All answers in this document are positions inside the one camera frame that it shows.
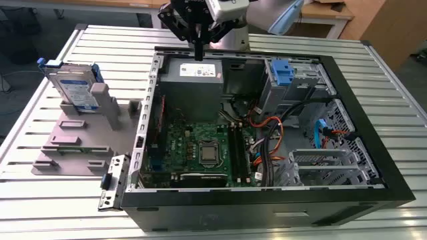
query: white label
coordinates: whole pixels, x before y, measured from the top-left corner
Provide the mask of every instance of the white label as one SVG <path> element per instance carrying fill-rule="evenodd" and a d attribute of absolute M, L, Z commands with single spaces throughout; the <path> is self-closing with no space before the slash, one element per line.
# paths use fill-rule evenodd
<path fill-rule="evenodd" d="M 60 80 L 62 89 L 80 112 L 94 112 L 99 103 L 90 93 L 90 83 L 83 80 Z"/>
<path fill-rule="evenodd" d="M 255 173 L 255 179 L 256 180 L 263 180 L 263 174 L 260 172 Z"/>
<path fill-rule="evenodd" d="M 215 77 L 215 64 L 183 63 L 179 66 L 182 77 Z"/>
<path fill-rule="evenodd" d="M 150 7 L 148 4 L 142 4 L 142 3 L 130 3 L 128 5 L 132 6 L 132 7 L 143 7 L 143 8 L 148 8 Z"/>
<path fill-rule="evenodd" d="M 258 114 L 262 114 L 262 112 L 263 112 L 263 110 L 262 110 L 258 106 L 254 108 L 254 111 L 255 111 Z"/>

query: metal bracket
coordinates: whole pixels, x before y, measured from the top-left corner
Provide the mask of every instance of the metal bracket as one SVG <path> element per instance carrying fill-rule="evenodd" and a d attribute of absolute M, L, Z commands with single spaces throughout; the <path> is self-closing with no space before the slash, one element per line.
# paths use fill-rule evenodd
<path fill-rule="evenodd" d="M 111 158 L 108 173 L 102 178 L 102 195 L 98 205 L 100 212 L 123 211 L 122 199 L 127 186 L 131 157 L 119 155 Z"/>

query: motherboard chip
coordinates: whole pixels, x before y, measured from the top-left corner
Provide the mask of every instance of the motherboard chip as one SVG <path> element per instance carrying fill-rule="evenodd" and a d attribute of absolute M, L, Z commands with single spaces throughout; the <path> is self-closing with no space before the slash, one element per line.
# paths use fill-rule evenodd
<path fill-rule="evenodd" d="M 202 165 L 216 165 L 219 163 L 219 143 L 216 141 L 202 141 L 199 147 L 199 163 Z"/>
<path fill-rule="evenodd" d="M 216 159 L 215 147 L 212 146 L 202 147 L 202 160 L 215 161 L 215 159 Z"/>

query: black cable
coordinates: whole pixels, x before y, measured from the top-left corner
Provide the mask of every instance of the black cable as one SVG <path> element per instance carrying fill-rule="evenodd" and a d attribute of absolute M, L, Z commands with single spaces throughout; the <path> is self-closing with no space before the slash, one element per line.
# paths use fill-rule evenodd
<path fill-rule="evenodd" d="M 280 115 L 280 123 L 283 123 L 287 119 L 287 117 L 301 109 L 301 107 L 306 106 L 307 104 L 311 103 L 329 103 L 338 97 L 330 96 L 330 97 L 323 97 L 323 98 L 313 98 L 305 101 L 301 101 L 299 103 L 294 104 L 291 107 L 287 108 L 287 110 L 283 112 Z M 270 145 L 270 138 L 274 134 L 274 131 L 276 127 L 279 126 L 279 122 L 275 121 L 274 125 L 271 126 L 267 135 L 264 136 L 264 141 L 262 143 L 262 148 L 260 148 L 260 158 L 262 158 L 262 167 L 263 167 L 263 175 L 262 175 L 262 186 L 263 187 L 272 187 L 274 186 L 274 165 L 271 161 L 271 156 L 268 152 L 268 145 Z"/>
<path fill-rule="evenodd" d="M 235 106 L 235 103 L 236 103 L 236 98 L 232 97 L 231 100 L 230 100 L 230 106 L 231 106 L 231 109 L 234 111 L 234 114 L 238 116 L 239 119 L 246 119 L 247 118 L 247 114 L 246 115 L 242 115 L 236 106 Z"/>

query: blue cable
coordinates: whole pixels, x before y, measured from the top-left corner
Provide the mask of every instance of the blue cable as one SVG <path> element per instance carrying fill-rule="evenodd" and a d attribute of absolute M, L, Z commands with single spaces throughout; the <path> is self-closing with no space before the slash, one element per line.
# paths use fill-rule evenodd
<path fill-rule="evenodd" d="M 321 137 L 319 137 L 319 128 L 322 127 L 323 128 L 327 128 L 329 125 L 327 125 L 327 122 L 323 118 L 321 118 L 318 121 L 315 121 L 315 124 L 314 124 L 314 146 L 317 149 L 321 149 L 322 148 L 322 142 L 321 142 Z"/>

